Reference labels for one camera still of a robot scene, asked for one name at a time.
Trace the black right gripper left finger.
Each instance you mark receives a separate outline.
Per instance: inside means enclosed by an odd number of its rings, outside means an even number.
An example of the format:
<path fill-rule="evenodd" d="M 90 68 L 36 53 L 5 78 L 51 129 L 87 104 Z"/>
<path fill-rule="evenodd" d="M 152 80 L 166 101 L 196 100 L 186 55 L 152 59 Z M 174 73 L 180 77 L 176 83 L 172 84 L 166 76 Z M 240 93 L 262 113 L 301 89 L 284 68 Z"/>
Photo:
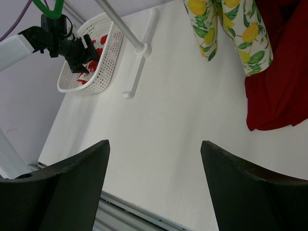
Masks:
<path fill-rule="evenodd" d="M 2 231 L 90 231 L 110 155 L 108 140 L 32 173 L 0 181 Z"/>

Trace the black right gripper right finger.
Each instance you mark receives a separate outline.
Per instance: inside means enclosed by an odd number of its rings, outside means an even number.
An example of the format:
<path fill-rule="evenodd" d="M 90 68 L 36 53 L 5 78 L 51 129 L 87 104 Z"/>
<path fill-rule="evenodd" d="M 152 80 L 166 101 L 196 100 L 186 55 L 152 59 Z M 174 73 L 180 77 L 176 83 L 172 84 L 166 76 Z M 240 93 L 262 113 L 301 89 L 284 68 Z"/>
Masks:
<path fill-rule="evenodd" d="M 221 231 L 306 231 L 308 182 L 237 157 L 210 141 L 201 156 Z"/>

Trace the lemon print skirt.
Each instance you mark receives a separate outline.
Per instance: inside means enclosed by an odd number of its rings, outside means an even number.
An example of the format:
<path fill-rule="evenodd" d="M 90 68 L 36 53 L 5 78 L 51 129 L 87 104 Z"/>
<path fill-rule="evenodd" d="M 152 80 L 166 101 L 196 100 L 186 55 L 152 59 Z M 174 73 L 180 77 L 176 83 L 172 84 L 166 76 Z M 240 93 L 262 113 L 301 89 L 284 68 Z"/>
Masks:
<path fill-rule="evenodd" d="M 239 54 L 247 76 L 270 66 L 270 39 L 254 0 L 185 0 L 183 5 L 201 55 L 208 62 L 217 54 L 221 26 Z"/>

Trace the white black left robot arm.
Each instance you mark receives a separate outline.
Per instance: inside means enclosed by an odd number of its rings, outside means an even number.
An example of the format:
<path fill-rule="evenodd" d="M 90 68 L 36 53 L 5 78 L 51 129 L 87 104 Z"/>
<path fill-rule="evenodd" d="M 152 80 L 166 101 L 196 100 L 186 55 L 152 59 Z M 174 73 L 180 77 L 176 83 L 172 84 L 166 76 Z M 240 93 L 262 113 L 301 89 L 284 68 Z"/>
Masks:
<path fill-rule="evenodd" d="M 99 61 L 92 40 L 88 34 L 77 38 L 72 30 L 67 30 L 68 17 L 58 19 L 41 16 L 41 25 L 32 26 L 0 43 L 0 69 L 7 69 L 13 64 L 36 53 L 48 50 L 51 58 L 63 56 L 72 73 L 86 73 L 85 64 Z M 0 178 L 15 179 L 31 173 L 28 167 L 9 142 L 4 132 L 0 133 Z"/>

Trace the red garment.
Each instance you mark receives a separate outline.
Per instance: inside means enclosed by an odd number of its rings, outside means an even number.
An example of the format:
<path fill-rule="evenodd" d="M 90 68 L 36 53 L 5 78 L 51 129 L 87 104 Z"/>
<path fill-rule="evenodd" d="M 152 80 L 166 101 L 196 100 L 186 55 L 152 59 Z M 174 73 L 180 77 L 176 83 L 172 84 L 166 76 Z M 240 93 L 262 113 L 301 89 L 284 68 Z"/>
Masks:
<path fill-rule="evenodd" d="M 308 2 L 258 0 L 273 61 L 245 78 L 248 129 L 296 126 L 308 117 Z"/>

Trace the white metal clothes rack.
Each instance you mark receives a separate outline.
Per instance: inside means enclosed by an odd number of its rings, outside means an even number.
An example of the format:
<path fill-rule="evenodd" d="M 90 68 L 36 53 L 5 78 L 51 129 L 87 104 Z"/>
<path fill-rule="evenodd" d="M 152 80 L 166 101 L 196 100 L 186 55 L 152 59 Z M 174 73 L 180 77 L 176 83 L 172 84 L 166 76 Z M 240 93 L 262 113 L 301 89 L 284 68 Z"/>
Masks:
<path fill-rule="evenodd" d="M 159 10 L 155 7 L 150 9 L 148 24 L 145 28 L 143 39 L 139 41 L 108 1 L 98 0 L 97 3 L 134 47 L 136 59 L 130 73 L 127 87 L 123 92 L 123 97 L 125 99 L 131 99 L 135 96 L 145 61 L 152 52 L 151 42 L 158 23 Z"/>

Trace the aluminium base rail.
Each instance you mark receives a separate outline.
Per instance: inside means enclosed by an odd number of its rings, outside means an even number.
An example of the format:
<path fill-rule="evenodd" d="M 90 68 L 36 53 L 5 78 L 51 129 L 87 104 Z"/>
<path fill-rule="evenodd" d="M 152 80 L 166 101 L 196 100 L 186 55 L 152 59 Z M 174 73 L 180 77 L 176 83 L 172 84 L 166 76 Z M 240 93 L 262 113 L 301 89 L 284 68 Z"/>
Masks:
<path fill-rule="evenodd" d="M 190 231 L 191 229 L 101 191 L 98 209 L 87 231 Z"/>

